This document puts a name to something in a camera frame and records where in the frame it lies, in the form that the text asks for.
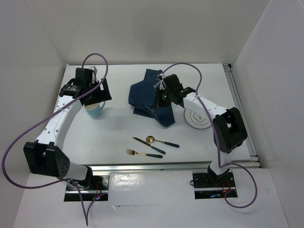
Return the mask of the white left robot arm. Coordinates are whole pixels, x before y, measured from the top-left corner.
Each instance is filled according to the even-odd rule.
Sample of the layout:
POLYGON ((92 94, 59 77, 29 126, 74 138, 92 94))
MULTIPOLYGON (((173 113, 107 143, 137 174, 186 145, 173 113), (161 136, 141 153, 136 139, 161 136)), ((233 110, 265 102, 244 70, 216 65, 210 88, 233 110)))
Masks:
POLYGON ((99 83, 97 69, 76 69, 75 78, 65 84, 59 93, 54 116, 34 142, 27 142, 23 151, 33 174, 73 179, 87 190, 95 177, 90 167, 72 163, 63 152, 64 140, 75 116, 85 108, 92 118, 98 118, 106 101, 111 100, 107 81, 99 83))

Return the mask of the white plate with dark rim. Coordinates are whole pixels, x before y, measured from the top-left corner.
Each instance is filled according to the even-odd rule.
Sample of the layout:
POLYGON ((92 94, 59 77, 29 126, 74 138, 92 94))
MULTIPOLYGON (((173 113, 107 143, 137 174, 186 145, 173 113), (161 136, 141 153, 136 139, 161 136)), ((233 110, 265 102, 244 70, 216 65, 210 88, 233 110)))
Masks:
POLYGON ((200 115, 190 109, 184 109, 183 116, 186 123, 195 129, 204 130, 211 127, 211 123, 205 114, 200 115))

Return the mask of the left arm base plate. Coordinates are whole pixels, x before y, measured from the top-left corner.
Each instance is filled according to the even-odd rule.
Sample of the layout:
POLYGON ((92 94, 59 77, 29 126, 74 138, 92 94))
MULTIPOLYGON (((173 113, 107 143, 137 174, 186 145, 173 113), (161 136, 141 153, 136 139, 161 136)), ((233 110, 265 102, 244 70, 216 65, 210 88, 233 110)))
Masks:
MULTIPOLYGON (((102 174, 93 177, 91 183, 86 186, 76 182, 83 201, 108 201, 109 174, 102 174)), ((77 187, 70 181, 66 184, 64 202, 80 202, 80 196, 77 187)))

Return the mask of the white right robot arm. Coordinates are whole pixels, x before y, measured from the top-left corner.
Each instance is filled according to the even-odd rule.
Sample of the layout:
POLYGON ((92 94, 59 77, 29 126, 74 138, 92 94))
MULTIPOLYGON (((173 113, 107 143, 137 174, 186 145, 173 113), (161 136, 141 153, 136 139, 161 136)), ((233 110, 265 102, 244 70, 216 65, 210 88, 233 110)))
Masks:
POLYGON ((247 139, 240 111, 236 107, 228 109, 217 105, 191 87, 184 88, 175 74, 160 74, 158 79, 160 86, 156 89, 156 105, 165 107, 174 103, 208 118, 218 151, 207 169, 207 180, 210 185, 218 186, 229 172, 235 150, 247 139))

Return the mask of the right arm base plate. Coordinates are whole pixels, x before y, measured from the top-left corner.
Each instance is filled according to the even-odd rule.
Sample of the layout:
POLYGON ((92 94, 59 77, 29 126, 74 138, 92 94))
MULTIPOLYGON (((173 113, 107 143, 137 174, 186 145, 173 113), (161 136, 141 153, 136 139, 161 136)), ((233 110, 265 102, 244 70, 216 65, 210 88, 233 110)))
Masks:
POLYGON ((224 198, 226 193, 228 193, 227 198, 238 197, 232 172, 229 172, 218 182, 213 182, 207 173, 193 173, 190 185, 194 188, 196 200, 220 199, 224 198))

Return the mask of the blue placemat with whale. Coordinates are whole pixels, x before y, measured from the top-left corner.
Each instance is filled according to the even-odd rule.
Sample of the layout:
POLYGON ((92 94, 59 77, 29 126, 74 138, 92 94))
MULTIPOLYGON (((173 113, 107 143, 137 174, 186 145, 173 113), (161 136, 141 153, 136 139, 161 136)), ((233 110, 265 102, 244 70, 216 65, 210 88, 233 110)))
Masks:
POLYGON ((134 107, 134 114, 152 118, 169 127, 175 123, 172 107, 157 107, 154 103, 161 73, 162 70, 146 69, 143 80, 130 86, 128 103, 134 107))

